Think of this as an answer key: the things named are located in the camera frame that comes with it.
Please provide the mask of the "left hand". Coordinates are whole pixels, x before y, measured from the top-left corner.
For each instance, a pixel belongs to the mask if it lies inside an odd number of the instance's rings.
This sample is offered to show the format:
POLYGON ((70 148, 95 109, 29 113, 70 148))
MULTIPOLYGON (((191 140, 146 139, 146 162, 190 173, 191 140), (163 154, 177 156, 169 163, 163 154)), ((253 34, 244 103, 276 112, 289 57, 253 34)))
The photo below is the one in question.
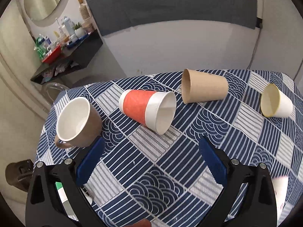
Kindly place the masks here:
POLYGON ((148 219, 142 219, 142 220, 138 221, 137 223, 134 223, 132 225, 127 225, 124 227, 152 227, 152 224, 148 219))

